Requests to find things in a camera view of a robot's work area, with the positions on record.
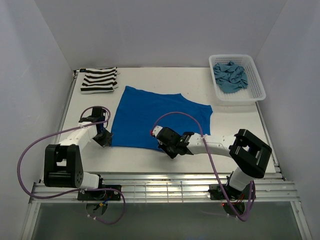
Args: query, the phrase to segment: teal cloth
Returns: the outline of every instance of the teal cloth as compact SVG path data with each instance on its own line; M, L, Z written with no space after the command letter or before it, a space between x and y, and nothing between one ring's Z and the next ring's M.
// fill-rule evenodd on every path
M227 64L217 63L213 67L216 84L225 94L233 94L248 87L245 69L230 61Z

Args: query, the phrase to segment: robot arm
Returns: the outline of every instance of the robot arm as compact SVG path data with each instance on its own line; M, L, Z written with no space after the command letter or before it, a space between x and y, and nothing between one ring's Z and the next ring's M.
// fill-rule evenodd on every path
M102 122L106 118L106 110L94 107L89 117L83 117L79 125ZM82 127L73 131L66 139L58 144L50 144L45 149L44 184L47 187L97 189L101 184L96 174L84 172L81 151L93 139L101 147L109 146L112 133L104 125L97 124Z
M235 136L211 136L194 132L179 135L168 127L156 126L152 136L158 140L158 147L172 159L179 155L206 154L205 139L211 154L234 159L238 168L225 185L230 196L236 197L253 179L264 177L271 156L271 148L246 129L240 129Z

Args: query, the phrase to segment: blue towel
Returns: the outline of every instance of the blue towel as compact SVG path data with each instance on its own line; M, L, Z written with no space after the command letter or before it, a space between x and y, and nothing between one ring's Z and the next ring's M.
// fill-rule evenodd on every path
M225 94L233 94L246 89L248 78L242 66L230 61L227 64L217 63L213 67L215 82Z
M169 112L183 112L199 121L204 134L210 134L210 105L185 99L181 94L158 94L126 86L116 110L111 132L112 146L159 150L158 141L150 135L156 120ZM168 127L182 135L199 133L198 125L189 117L172 114L164 117L159 126Z

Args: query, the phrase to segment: folded cloth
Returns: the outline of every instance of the folded cloth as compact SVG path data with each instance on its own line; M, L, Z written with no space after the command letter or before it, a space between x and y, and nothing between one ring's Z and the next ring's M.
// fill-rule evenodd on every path
M217 63L213 67L213 72L216 84L225 94L236 93L248 86L248 78L244 68L233 61L227 64Z
M111 68L86 68L80 87L82 94L108 93L118 87L116 82L118 70Z
M156 120L169 112L183 112L199 121L204 134L210 134L210 105L185 99L179 94L158 94L126 86L116 110L111 132L112 146L160 150L158 141L150 135ZM159 126L168 127L182 135L199 133L198 125L189 117L172 114L164 117Z

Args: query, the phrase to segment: black stripe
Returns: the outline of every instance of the black stripe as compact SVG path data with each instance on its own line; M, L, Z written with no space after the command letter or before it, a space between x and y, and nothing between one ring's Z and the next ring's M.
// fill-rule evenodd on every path
M91 70L85 70L86 73L88 74L108 74L112 72L116 72L116 69L110 70L110 71L91 71Z
M113 91L112 87L86 87L80 88L81 91Z
M112 77L112 78L109 78L109 79L97 80L97 81L90 81L90 80L88 80L86 78L83 78L83 81L86 81L89 84L103 83L103 82L110 82L110 81L113 82L115 80L116 80L115 77Z
M106 75L102 75L102 74L101 74L101 76L89 76L89 75L85 75L85 77L88 78L88 79L102 79L102 78L106 78L106 77L110 77L110 76L114 76L114 75L116 75L115 72L113 72L113 73L107 73Z
M108 82L108 83L98 83L98 84L91 84L91 85L88 85L86 83L82 83L82 86L86 86L86 87L91 87L91 86L109 86L109 85L114 85L114 82Z

